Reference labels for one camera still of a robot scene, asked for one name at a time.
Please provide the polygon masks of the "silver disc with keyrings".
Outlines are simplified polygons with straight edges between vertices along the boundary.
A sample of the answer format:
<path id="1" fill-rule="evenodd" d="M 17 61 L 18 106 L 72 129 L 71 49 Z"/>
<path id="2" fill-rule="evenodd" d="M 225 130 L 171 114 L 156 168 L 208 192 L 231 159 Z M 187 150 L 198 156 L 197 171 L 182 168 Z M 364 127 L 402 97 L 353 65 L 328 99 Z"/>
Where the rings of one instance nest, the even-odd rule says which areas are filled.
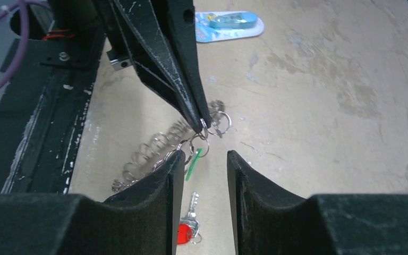
<path id="1" fill-rule="evenodd" d="M 165 132 L 157 132 L 146 143 L 139 145 L 132 153 L 129 162 L 125 163 L 120 180 L 112 184 L 114 193 L 121 192 L 150 173 L 156 171 L 176 151 L 185 153 L 185 170 L 188 168 L 193 154 L 203 148 L 200 158 L 205 157 L 210 150 L 209 137 L 222 137 L 232 127 L 232 120 L 225 112 L 225 104 L 221 100 L 208 103 L 212 123 L 209 129 L 202 133 L 194 133 L 185 120 L 174 122 Z"/>

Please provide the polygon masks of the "keys with red green tags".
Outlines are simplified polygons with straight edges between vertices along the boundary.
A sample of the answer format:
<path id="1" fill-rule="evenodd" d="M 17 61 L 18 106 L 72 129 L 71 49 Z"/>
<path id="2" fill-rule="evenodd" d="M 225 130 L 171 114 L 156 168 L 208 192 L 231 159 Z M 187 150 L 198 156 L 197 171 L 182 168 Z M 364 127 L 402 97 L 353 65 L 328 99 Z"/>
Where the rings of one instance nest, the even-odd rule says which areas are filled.
<path id="1" fill-rule="evenodd" d="M 198 244 L 202 241 L 200 234 L 200 223 L 197 220 L 196 206 L 198 203 L 199 195 L 193 192 L 191 195 L 189 208 L 184 217 L 180 219 L 178 226 L 177 244 Z"/>

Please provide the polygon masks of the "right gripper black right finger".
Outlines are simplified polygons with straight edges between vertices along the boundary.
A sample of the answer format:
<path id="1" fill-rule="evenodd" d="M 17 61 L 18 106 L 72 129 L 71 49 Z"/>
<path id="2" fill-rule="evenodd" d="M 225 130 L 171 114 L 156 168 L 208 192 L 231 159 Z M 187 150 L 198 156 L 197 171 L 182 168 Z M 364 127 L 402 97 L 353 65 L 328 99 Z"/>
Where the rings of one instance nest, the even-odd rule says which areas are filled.
<path id="1" fill-rule="evenodd" d="M 300 197 L 227 153 L 237 254 L 408 254 L 408 194 Z"/>

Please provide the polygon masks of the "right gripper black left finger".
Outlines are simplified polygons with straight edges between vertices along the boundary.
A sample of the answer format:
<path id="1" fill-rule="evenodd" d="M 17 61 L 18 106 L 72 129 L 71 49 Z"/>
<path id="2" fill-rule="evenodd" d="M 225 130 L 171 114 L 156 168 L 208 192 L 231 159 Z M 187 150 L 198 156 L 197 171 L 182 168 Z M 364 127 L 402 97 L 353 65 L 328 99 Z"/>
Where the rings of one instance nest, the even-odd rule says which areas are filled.
<path id="1" fill-rule="evenodd" d="M 175 254 L 185 155 L 104 202 L 81 194 L 0 194 L 0 254 Z"/>

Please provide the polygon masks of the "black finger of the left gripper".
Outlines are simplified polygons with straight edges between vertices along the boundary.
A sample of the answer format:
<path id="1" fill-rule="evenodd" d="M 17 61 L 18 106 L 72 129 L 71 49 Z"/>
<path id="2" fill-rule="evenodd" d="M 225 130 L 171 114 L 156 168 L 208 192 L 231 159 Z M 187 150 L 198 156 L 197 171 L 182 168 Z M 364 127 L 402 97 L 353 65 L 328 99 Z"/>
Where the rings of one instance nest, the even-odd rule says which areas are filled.
<path id="1" fill-rule="evenodd" d="M 199 73 L 195 7 L 193 1 L 152 1 L 161 31 L 172 47 L 193 99 L 200 129 L 211 124 L 211 117 Z"/>
<path id="2" fill-rule="evenodd" d="M 199 128 L 193 99 L 152 1 L 112 1 L 111 6 L 130 61 L 141 82 L 173 106 L 196 133 Z"/>

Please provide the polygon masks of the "key with green tag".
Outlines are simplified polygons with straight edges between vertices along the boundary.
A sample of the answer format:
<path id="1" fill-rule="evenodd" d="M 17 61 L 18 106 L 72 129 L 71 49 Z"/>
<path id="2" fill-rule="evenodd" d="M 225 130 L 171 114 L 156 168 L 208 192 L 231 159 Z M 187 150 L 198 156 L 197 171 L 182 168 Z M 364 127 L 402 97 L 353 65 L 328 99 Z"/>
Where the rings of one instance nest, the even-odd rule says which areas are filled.
<path id="1" fill-rule="evenodd" d="M 198 159 L 201 157 L 203 148 L 199 148 L 194 154 L 193 157 L 191 159 L 191 162 L 188 166 L 188 168 L 186 169 L 186 175 L 185 175 L 185 180 L 188 181 L 194 171 L 194 169 L 196 168 L 196 164 Z"/>

